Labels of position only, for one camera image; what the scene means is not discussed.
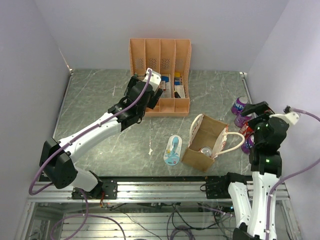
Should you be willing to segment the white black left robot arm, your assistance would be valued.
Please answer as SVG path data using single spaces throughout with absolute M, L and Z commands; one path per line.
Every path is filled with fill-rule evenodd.
M 139 124 L 146 110 L 153 109 L 162 95 L 160 84 L 161 75 L 150 68 L 144 80 L 132 76 L 124 97 L 99 119 L 59 141 L 50 138 L 44 142 L 40 172 L 57 189 L 72 186 L 82 189 L 91 199 L 98 198 L 103 192 L 103 182 L 94 172 L 76 167 L 75 162 L 106 138 Z

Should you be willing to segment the purple soda can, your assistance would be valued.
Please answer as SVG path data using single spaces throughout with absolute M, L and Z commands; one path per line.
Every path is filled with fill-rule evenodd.
M 245 122 L 251 120 L 252 117 L 253 117 L 252 114 L 248 114 L 248 115 L 246 115 L 246 116 L 242 116 L 241 114 L 239 114 L 239 115 L 235 118 L 234 124 L 235 124 L 237 127 L 242 128 L 243 125 L 245 124 Z
M 254 134 L 251 134 L 250 136 L 248 136 L 246 138 L 246 140 L 244 141 L 243 145 L 241 146 L 241 150 L 245 153 L 245 154 L 249 154 L 251 151 L 251 148 L 254 146 Z

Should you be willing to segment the purple Fanta can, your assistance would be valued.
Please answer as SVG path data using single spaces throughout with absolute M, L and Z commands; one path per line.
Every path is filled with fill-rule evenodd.
M 249 102 L 249 99 L 246 96 L 238 97 L 230 109 L 231 112 L 234 115 L 238 115 L 244 109 L 244 107 L 248 104 L 248 102 Z

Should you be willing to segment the red cola can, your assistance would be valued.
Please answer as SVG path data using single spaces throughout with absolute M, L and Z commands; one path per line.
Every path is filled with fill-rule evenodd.
M 246 121 L 238 132 L 242 134 L 245 139 L 247 139 L 251 134 L 254 133 L 254 130 L 249 126 L 248 121 Z

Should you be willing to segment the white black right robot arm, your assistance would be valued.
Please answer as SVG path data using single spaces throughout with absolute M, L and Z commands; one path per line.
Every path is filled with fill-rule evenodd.
M 247 104 L 240 115 L 244 117 L 252 113 L 256 114 L 248 122 L 253 129 L 253 146 L 249 153 L 252 200 L 249 200 L 248 178 L 233 172 L 218 177 L 216 182 L 203 184 L 200 190 L 208 198 L 212 198 L 214 193 L 231 198 L 236 220 L 233 240 L 275 240 L 276 184 L 282 176 L 279 148 L 290 125 L 276 116 L 265 101 Z

